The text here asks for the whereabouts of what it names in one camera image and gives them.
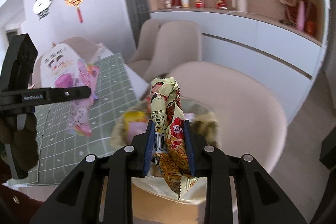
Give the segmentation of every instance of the pink plastic package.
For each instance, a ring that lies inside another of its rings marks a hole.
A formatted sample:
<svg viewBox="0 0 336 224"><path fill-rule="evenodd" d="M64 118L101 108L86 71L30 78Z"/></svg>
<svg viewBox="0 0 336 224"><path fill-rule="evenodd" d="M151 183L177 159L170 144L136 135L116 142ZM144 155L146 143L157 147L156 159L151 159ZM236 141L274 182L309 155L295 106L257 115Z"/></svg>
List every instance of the pink plastic package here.
<svg viewBox="0 0 336 224"><path fill-rule="evenodd" d="M97 78L100 69L92 65L86 65L82 59L78 60L78 78L73 80L73 86L87 85L91 88L89 98L71 101L68 122L68 132L82 136L91 136L89 123L89 111L95 98Z"/></svg>

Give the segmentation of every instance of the red logo on wrapper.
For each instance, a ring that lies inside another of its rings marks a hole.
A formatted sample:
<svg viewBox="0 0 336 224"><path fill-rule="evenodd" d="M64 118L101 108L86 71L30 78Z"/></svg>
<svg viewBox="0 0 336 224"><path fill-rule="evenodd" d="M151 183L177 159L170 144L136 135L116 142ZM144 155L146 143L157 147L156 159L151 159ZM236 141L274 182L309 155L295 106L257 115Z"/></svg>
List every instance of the red logo on wrapper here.
<svg viewBox="0 0 336 224"><path fill-rule="evenodd" d="M175 118L174 122L170 125L171 135L180 140L184 139L181 118Z"/></svg>

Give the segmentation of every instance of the crumpled snack wrapper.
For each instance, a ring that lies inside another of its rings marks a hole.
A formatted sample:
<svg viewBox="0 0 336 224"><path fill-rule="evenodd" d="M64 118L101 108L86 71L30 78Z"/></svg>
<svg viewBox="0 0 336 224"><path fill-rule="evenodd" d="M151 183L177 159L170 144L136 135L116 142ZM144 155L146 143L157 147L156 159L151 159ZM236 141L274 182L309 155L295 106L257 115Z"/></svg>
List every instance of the crumpled snack wrapper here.
<svg viewBox="0 0 336 224"><path fill-rule="evenodd" d="M194 185L185 150L180 89L173 77L151 84L151 116L155 123L154 160L163 178L181 198Z"/></svg>

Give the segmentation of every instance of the countertop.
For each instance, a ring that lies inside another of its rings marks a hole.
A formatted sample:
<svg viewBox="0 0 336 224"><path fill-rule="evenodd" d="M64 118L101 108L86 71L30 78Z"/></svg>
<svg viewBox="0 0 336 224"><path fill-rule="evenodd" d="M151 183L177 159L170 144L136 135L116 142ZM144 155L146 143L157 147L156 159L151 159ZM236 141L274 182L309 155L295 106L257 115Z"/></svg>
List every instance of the countertop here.
<svg viewBox="0 0 336 224"><path fill-rule="evenodd" d="M318 46L322 46L322 43L320 41L318 41L317 39L315 39L314 37L298 31L297 29L294 29L292 27L286 26L284 24L281 24L278 20L271 18L271 17L267 17L267 16L262 16L262 15L258 15L258 14L254 14L254 13L244 13L244 12L239 12L236 10L220 10L220 9L216 9L216 8L174 8L174 9L164 9L164 10L155 10L155 11L151 11L151 13L157 13L157 12L171 12L171 11L188 11L188 12L206 12L206 13L217 13L217 14L228 14L228 15L232 15L232 16L240 16L240 17L245 17L245 18L249 18L249 19L253 19L253 20L258 20L261 22L265 22L280 28L283 28L285 30L288 30L290 32L296 33L304 38L306 38L307 40L317 44Z"/></svg>

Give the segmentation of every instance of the chair seat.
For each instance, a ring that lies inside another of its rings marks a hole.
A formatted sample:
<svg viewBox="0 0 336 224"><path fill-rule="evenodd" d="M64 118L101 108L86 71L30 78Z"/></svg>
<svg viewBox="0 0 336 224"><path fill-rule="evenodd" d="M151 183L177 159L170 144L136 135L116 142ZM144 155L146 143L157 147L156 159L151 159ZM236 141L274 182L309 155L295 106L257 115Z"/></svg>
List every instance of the chair seat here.
<svg viewBox="0 0 336 224"><path fill-rule="evenodd" d="M127 65L135 71L139 76L143 77L145 72L147 71L151 61L150 60L138 60L131 63L128 63Z"/></svg>

